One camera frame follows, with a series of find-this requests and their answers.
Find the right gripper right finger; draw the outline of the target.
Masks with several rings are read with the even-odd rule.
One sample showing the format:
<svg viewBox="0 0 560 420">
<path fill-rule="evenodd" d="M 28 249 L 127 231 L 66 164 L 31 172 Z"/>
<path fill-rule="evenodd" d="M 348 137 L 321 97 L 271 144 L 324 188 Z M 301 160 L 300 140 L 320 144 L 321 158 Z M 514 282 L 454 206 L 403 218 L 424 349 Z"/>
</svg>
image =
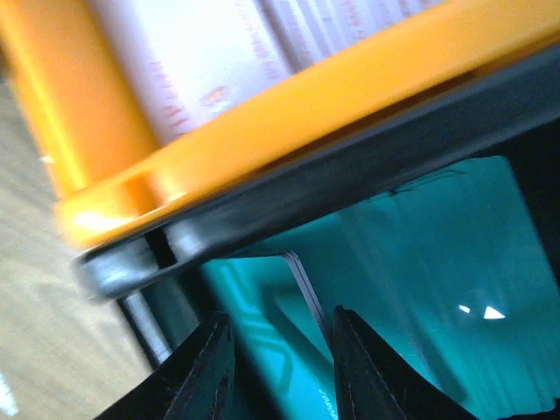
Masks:
<svg viewBox="0 0 560 420">
<path fill-rule="evenodd" d="M 341 305 L 333 314 L 332 357 L 340 419 L 474 418 Z"/>
</svg>

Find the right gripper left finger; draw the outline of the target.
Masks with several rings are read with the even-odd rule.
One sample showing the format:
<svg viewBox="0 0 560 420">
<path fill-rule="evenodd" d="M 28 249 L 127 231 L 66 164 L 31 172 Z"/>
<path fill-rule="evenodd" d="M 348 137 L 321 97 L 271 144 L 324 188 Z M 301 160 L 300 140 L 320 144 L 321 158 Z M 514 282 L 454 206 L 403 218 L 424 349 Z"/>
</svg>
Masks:
<svg viewBox="0 0 560 420">
<path fill-rule="evenodd" d="M 213 313 L 99 419 L 229 419 L 235 381 L 231 318 Z"/>
</svg>

